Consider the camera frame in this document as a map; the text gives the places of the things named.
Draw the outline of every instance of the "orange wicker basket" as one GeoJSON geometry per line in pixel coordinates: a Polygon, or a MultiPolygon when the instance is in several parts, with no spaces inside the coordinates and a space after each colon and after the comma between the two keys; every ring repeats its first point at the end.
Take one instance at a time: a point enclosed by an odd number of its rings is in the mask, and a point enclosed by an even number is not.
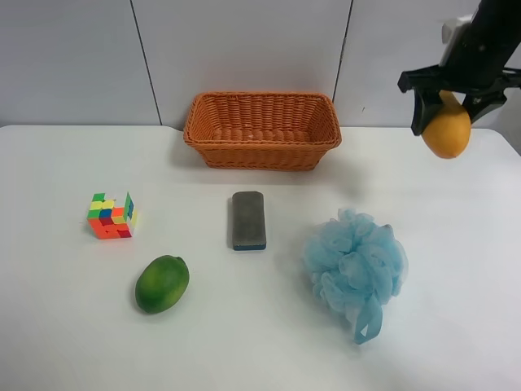
{"type": "Polygon", "coordinates": [[[341,140],[323,94],[211,92],[192,103],[184,133],[210,167],[314,169],[341,140]]]}

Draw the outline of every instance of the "green mango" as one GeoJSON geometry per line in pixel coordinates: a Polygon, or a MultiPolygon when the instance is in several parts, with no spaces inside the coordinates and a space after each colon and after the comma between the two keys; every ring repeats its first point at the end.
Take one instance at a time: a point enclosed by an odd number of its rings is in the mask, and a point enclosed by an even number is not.
{"type": "Polygon", "coordinates": [[[157,314],[176,304],[190,280],[188,267],[180,257],[156,258],[139,276],[136,302],[148,314],[157,314]]]}

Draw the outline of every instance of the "colorful cube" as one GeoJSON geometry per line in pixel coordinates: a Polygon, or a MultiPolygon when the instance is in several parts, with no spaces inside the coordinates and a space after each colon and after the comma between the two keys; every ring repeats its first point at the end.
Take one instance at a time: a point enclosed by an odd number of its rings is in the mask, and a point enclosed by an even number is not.
{"type": "Polygon", "coordinates": [[[87,221],[98,239],[131,238],[138,212],[127,193],[124,207],[116,207],[114,200],[105,200],[105,193],[96,193],[90,202],[87,221]]]}

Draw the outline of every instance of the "white table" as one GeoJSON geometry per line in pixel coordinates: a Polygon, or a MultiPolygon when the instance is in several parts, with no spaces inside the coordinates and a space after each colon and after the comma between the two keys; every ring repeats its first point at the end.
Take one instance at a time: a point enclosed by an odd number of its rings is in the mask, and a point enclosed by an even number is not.
{"type": "Polygon", "coordinates": [[[308,173],[207,168],[168,127],[0,129],[0,389],[519,390],[521,158],[474,130],[456,160],[406,129],[343,129],[308,173]],[[132,239],[95,239],[93,193],[130,191],[132,239]],[[228,199],[265,195],[268,248],[226,243],[228,199]],[[311,296],[310,227],[355,207],[390,223],[409,257],[383,330],[363,346],[311,296]],[[163,254],[190,285],[136,310],[163,254]]]}

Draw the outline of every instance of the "gray eraser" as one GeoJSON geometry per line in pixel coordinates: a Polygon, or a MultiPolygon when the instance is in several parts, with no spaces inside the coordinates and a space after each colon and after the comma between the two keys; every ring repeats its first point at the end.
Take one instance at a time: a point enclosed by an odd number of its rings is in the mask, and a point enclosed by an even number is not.
{"type": "Polygon", "coordinates": [[[232,197],[234,227],[232,244],[235,251],[264,250],[266,228],[264,196],[258,191],[240,191],[232,197]]]}

